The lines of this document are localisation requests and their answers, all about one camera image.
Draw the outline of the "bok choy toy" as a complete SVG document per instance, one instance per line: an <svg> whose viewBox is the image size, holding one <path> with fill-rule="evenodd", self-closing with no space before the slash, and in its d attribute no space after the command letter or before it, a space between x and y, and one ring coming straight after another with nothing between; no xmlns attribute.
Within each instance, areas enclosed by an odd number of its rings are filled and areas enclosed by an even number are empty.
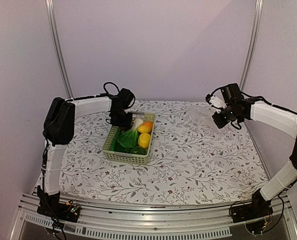
<svg viewBox="0 0 297 240"><path fill-rule="evenodd" d="M118 143L127 149L135 147L138 143L139 137L138 127L140 127L143 123L144 121L141 118L136 118L133 121L131 128L117 138Z"/></svg>

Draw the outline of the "beige perforated plastic basket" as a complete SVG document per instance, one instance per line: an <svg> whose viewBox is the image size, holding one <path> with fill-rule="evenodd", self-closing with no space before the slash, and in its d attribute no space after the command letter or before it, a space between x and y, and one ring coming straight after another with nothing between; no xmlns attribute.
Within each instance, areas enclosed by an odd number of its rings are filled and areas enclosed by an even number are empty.
<svg viewBox="0 0 297 240"><path fill-rule="evenodd" d="M150 159L149 153L150 153L150 147L152 144L156 115L154 113L150 113L150 112L131 111L131 113L132 113L132 121L131 121L131 126L128 128L128 130L132 127L134 120L137 118L142 119L144 122L153 122L153 129L152 129L151 133L149 133L151 135L150 144L149 144L149 147L146 148L147 154L146 155L131 154L130 150L132 148L125 148L125 147L122 147L122 152L110 150L112 140L117 132L117 129L120 128L120 126L112 126L110 128L110 131L109 131L109 133L106 137L106 140L104 142L104 145L102 147L102 152L105 154L105 157L108 160L132 163L132 164L137 164L137 165L146 165Z"/></svg>

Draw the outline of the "clear zip top bag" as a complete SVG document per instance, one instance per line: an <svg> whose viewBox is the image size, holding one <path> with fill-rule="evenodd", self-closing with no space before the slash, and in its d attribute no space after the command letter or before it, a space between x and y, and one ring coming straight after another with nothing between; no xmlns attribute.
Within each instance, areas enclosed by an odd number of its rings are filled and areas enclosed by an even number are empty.
<svg viewBox="0 0 297 240"><path fill-rule="evenodd" d="M187 111L193 123L201 130L214 132L216 134L224 135L227 129L218 128L212 118L214 112L208 107L192 107Z"/></svg>

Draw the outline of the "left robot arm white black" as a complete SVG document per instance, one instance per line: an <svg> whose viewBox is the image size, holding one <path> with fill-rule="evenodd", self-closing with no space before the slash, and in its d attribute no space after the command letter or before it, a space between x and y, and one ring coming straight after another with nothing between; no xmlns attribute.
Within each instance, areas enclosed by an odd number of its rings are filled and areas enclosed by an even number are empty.
<svg viewBox="0 0 297 240"><path fill-rule="evenodd" d="M53 99L43 124L45 151L41 165L42 189L49 196L60 192L59 179L63 155L75 133L75 121L96 113L109 113L107 122L115 127L131 127L133 114L127 111L135 95L122 88L116 95L108 92L78 98Z"/></svg>

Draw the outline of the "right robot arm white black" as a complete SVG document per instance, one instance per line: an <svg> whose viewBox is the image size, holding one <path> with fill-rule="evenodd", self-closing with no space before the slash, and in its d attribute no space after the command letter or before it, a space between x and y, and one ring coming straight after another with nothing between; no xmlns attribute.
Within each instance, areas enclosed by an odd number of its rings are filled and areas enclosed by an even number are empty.
<svg viewBox="0 0 297 240"><path fill-rule="evenodd" d="M289 159L295 140L282 131L264 123L245 120L241 125L243 129L248 131L267 177L272 177ZM297 186L288 190L287 196L297 214Z"/></svg>

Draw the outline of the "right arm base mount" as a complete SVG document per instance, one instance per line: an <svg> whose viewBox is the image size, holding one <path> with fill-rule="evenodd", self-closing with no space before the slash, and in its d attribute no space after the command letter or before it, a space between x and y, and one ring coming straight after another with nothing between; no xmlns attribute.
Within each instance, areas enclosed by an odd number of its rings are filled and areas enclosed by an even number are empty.
<svg viewBox="0 0 297 240"><path fill-rule="evenodd" d="M267 229L272 220L273 208L271 203L243 203L234 202L228 214L233 223L244 223L246 230L252 235L261 235Z"/></svg>

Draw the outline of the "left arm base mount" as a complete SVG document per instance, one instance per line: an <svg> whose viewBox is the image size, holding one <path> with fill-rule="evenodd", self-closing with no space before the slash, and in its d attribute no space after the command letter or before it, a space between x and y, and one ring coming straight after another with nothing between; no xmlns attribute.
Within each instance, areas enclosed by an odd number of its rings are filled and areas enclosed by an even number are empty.
<svg viewBox="0 0 297 240"><path fill-rule="evenodd" d="M77 223L80 216L81 206L71 200L66 203L59 202L56 198L40 199L37 213L55 220Z"/></svg>

